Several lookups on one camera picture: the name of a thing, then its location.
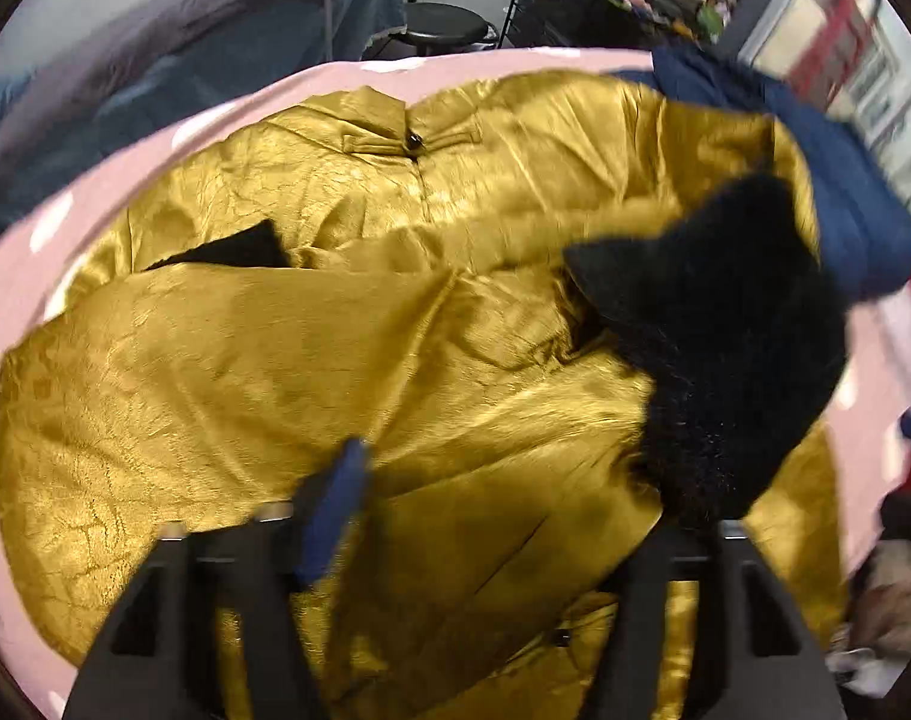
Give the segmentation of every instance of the black stool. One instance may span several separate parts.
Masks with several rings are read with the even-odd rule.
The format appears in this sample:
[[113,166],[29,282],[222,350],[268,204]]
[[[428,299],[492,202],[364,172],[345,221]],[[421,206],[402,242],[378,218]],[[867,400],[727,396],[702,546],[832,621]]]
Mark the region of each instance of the black stool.
[[477,13],[442,2],[409,2],[405,6],[408,31],[396,40],[415,47],[418,56],[452,53],[488,38],[489,23]]

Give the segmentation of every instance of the black triangular fabric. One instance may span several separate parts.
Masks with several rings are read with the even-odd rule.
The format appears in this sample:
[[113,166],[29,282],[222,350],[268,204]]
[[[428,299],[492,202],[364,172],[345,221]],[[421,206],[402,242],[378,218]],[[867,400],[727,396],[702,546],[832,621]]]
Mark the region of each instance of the black triangular fabric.
[[671,514],[743,517],[846,362],[844,301],[789,186],[748,176],[657,239],[575,245],[566,262],[615,351],[655,380],[639,471]]
[[289,268],[288,256],[279,245],[272,220],[262,220],[253,227],[228,238],[209,241],[150,266],[148,271],[176,263],[208,263],[233,268]]

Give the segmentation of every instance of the shiny gold fabric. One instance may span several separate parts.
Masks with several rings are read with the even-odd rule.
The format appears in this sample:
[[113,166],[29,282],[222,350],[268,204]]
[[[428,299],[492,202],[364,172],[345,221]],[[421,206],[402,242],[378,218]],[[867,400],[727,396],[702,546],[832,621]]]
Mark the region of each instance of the shiny gold fabric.
[[[627,473],[650,382],[604,343],[575,349],[560,250],[657,234],[768,163],[814,248],[780,124],[605,77],[478,82],[407,110],[325,95],[188,159],[1,372],[1,528],[35,624],[78,664],[161,522],[241,522],[356,434],[366,506],[297,611],[338,716],[574,716],[612,612],[593,589],[660,510]],[[140,272],[265,217],[297,268]],[[842,584],[821,428],[750,526],[828,635]],[[683,586],[668,610],[663,718],[694,604]],[[569,650],[548,643],[562,621]]]

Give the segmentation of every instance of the white polka dot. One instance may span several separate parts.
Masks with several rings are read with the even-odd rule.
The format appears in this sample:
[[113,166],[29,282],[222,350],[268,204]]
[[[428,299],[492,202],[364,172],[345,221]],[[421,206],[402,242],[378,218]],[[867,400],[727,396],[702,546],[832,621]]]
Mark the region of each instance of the white polka dot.
[[65,714],[65,699],[54,690],[49,690],[49,704],[57,717]]
[[901,435],[901,428],[897,422],[885,431],[881,449],[881,475],[886,484],[893,485],[903,481],[910,446],[911,442]]
[[858,400],[858,376],[855,373],[855,360],[850,360],[849,365],[846,365],[845,372],[842,374],[831,400],[845,412],[855,405],[855,401]]
[[531,52],[535,53],[545,53],[549,56],[571,56],[578,57],[582,55],[581,50],[578,49],[566,49],[565,47],[560,46],[538,46],[535,49],[529,49]]
[[235,107],[236,103],[222,103],[222,105],[209,108],[208,111],[203,111],[198,116],[193,116],[175,131],[172,136],[172,151],[180,146],[185,146],[185,143],[202,132],[209,124],[214,124]]
[[389,61],[361,62],[359,66],[370,73],[398,73],[402,70],[415,70],[428,62],[424,56],[409,56],[404,59]]
[[49,322],[51,319],[55,319],[59,314],[65,311],[65,293],[68,293],[68,288],[70,288],[75,278],[75,274],[79,272],[79,269],[85,264],[87,257],[84,254],[79,255],[75,258],[73,264],[68,266],[68,270],[65,271],[65,275],[62,277],[62,281],[59,282],[59,285],[52,291],[52,295],[49,298],[49,302],[46,303],[46,310],[44,311],[44,320]]
[[67,191],[46,205],[36,222],[35,229],[32,230],[32,237],[29,239],[29,248],[33,254],[38,254],[59,231],[68,212],[73,208],[74,201],[73,193]]

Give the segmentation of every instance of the round stool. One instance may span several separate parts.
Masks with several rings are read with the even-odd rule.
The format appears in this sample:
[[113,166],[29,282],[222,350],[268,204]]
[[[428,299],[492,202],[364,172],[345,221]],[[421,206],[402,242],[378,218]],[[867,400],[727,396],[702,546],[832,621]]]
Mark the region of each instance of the round stool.
[[489,23],[480,15],[442,2],[409,2],[405,6],[408,31],[396,39],[414,46],[419,56],[452,53],[484,42]]

